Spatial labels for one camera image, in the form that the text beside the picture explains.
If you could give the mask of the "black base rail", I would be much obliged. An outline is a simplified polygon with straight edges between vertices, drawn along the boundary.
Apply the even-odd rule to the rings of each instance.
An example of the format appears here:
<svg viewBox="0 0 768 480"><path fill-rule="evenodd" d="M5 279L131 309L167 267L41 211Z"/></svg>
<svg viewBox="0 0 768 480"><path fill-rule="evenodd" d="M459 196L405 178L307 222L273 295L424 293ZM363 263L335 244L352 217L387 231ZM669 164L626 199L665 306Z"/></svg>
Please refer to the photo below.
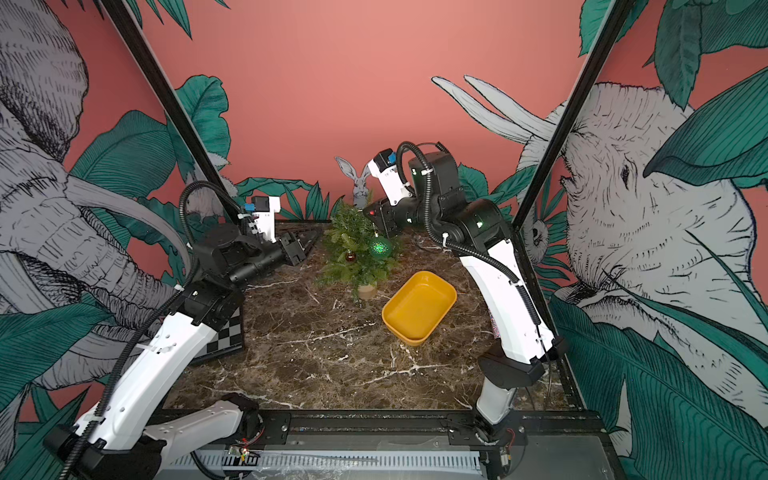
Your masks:
<svg viewBox="0 0 768 480"><path fill-rule="evenodd" d="M592 411L510 411L491 424L465 410L262 410L258 447L286 445L293 435L436 435L452 446L482 447L511 442L523 445L530 436L604 435L604 424Z"/></svg>

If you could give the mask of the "green glitter ball ornament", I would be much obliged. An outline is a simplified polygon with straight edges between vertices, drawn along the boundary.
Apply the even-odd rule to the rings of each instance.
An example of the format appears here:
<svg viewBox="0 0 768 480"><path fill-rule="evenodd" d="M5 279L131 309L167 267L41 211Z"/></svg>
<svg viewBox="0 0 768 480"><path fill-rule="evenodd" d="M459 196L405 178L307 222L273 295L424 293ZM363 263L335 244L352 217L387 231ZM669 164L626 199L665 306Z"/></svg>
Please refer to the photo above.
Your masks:
<svg viewBox="0 0 768 480"><path fill-rule="evenodd" d="M393 255L394 246L385 237L374 236L369 242L369 253L374 260L385 260Z"/></svg>

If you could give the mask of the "yellow plastic tray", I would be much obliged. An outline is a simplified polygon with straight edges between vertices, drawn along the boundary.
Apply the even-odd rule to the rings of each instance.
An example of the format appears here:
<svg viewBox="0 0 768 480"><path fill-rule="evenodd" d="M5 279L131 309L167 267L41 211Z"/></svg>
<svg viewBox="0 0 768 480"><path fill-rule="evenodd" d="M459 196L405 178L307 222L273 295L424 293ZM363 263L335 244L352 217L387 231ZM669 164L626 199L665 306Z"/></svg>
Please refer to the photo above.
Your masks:
<svg viewBox="0 0 768 480"><path fill-rule="evenodd" d="M455 288L430 271L412 275L382 309L385 326L403 343L419 346L457 300Z"/></svg>

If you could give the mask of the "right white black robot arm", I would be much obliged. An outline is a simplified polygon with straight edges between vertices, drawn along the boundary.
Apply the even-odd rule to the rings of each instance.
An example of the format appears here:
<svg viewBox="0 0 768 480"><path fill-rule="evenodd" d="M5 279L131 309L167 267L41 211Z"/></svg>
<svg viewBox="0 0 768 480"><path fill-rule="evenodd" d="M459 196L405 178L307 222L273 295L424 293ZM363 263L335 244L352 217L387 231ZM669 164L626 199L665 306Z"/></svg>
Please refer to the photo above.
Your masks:
<svg viewBox="0 0 768 480"><path fill-rule="evenodd" d="M422 227L442 248L459 258L483 295L498 330L494 344L478 363L484 375L474 410L486 429L510 419L516 391L536 383L545 363L561 357L563 337L536 305L535 285L521 269L525 252L498 206L490 199L469 199L459 167L443 147L423 153L409 142L379 152L364 168L379 181L384 198L364 214L386 235L408 226Z"/></svg>

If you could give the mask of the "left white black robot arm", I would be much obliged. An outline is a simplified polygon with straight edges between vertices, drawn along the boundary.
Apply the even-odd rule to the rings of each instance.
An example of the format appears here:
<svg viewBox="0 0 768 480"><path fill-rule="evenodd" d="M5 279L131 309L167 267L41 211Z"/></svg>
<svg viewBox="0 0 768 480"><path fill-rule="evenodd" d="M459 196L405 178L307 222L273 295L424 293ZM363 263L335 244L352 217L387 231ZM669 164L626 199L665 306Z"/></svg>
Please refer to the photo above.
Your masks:
<svg viewBox="0 0 768 480"><path fill-rule="evenodd" d="M44 440L62 463L62 479L153 479L177 459L237 432L257 439L256 401L228 394L213 405L164 424L149 420L197 353L245 300L256 279L296 266L322 236L320 228L277 235L247 224L223 224L193 247L199 270L148 321L162 323L147 343L143 324L113 368L98 404Z"/></svg>

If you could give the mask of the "small artificial christmas tree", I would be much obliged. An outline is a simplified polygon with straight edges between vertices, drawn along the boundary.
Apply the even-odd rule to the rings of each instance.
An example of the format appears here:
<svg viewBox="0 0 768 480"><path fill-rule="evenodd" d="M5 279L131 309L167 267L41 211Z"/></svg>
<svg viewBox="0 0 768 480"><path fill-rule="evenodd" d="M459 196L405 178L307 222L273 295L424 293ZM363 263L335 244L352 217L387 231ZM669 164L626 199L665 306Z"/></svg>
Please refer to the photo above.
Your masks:
<svg viewBox="0 0 768 480"><path fill-rule="evenodd" d="M390 240L394 246L393 255L385 260L374 260L369 253L369 242L374 236L385 236L376 230L361 210L341 203L330 219L331 225L322 237L327 258L320 270L318 284L346 285L359 300L373 299L378 294L379 286L398 266L399 244ZM357 255L353 263L346 261L349 251Z"/></svg>

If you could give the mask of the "black white checkerboard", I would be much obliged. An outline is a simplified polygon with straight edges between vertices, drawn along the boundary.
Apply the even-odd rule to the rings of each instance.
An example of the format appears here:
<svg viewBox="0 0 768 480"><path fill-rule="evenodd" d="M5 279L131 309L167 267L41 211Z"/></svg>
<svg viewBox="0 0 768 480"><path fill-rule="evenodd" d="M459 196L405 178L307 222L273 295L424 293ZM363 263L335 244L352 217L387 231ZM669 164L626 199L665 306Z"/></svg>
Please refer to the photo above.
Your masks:
<svg viewBox="0 0 768 480"><path fill-rule="evenodd" d="M207 361L229 355L241 350L243 345L243 316L242 310L239 309L219 330L215 338L201 350L200 358Z"/></svg>

